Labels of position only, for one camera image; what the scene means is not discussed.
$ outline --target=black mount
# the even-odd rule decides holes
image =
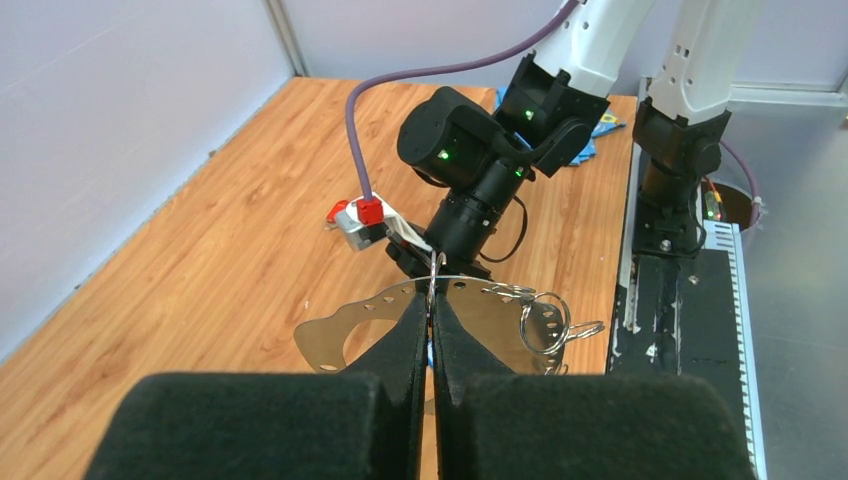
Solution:
[[[568,86],[522,59],[503,102],[486,112],[456,90],[439,88],[406,118],[398,135],[400,158],[428,183],[450,191],[422,232],[448,258],[446,274],[491,278],[476,259],[506,207],[534,169],[550,177],[586,146],[609,102]],[[398,239],[386,252],[412,278],[426,276],[430,257]]]
[[[699,250],[694,212],[697,188],[721,164],[719,141],[730,112],[695,125],[672,120],[655,109],[651,98],[639,105],[633,140],[650,157],[639,187],[633,252],[693,258]]]

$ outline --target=metal ring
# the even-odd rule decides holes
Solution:
[[[439,274],[439,267],[447,263],[448,257],[444,252],[436,256],[436,251],[430,251],[430,286],[427,289],[427,314],[433,314],[433,306],[436,302],[436,275]]]
[[[530,341],[527,340],[527,319],[530,317],[530,311],[533,309],[533,304],[536,303],[541,297],[550,296],[559,300],[560,305],[562,305],[563,319],[562,319],[562,333],[559,337],[557,337],[556,342],[550,347],[544,350],[538,350],[533,345],[530,345]],[[568,304],[565,303],[565,300],[562,299],[559,295],[553,292],[543,292],[538,293],[533,296],[533,301],[524,305],[524,308],[521,309],[521,319],[518,322],[518,333],[521,336],[521,342],[524,343],[524,346],[527,347],[533,353],[538,353],[539,355],[550,355],[559,351],[562,347],[565,346],[565,343],[568,341],[568,332],[571,330],[571,310],[568,308]]]

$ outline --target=metal plate with holes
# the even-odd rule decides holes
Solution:
[[[499,284],[469,277],[438,279],[440,291],[445,292],[463,328],[515,372],[544,375],[567,369],[562,364],[565,348],[541,355],[525,347],[519,334],[519,300],[486,292]],[[408,280],[369,299],[344,305],[329,317],[304,322],[294,331],[298,349],[316,372],[342,370],[347,366],[344,342],[353,329],[373,319],[397,321],[416,290],[426,292],[428,284],[429,278]],[[530,310],[526,337],[534,348],[549,347],[566,334],[564,330],[563,317],[553,304],[539,303]]]

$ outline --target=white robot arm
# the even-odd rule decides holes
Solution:
[[[563,27],[541,41],[534,63],[569,86],[606,97],[655,0],[581,0]],[[761,0],[684,0],[662,70],[648,92],[654,108],[696,124],[724,112]]]
[[[537,45],[533,62],[554,77],[565,72],[568,87],[605,98],[653,3],[580,0],[568,21]],[[720,164],[731,84],[760,5],[684,0],[634,126],[634,141],[651,158],[640,185],[636,251],[694,256],[703,244],[693,197],[701,178]]]
[[[683,1],[674,41],[633,129],[650,158],[633,251],[666,257],[694,257],[705,242],[695,198],[701,179],[720,164],[731,81],[761,3]],[[522,59],[494,114],[449,87],[409,114],[398,156],[428,182],[450,188],[422,233],[447,254],[445,271],[489,275],[476,261],[480,248],[522,182],[536,172],[554,175],[586,146],[653,4],[566,0],[568,17]],[[408,275],[426,274],[420,252],[402,243],[387,250]]]

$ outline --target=wooden table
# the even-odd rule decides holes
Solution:
[[[382,246],[354,253],[324,229],[332,204],[359,194],[342,122],[354,85],[293,79],[0,368],[0,477],[79,477],[145,375],[306,371],[296,325],[404,279]],[[395,140],[434,89],[384,85],[357,111],[375,190],[423,225],[444,191],[404,166]],[[460,90],[493,105],[494,90]],[[612,97],[611,109],[633,124],[635,98]],[[491,266],[498,280],[560,293],[575,322],[609,322],[618,270],[629,128],[597,143],[588,163],[522,187],[527,238]],[[509,250],[520,223],[510,207],[484,251]],[[374,336],[360,332],[354,347]],[[570,344],[571,372],[603,372],[607,342],[605,333]],[[422,478],[436,476],[433,424],[428,417]]]

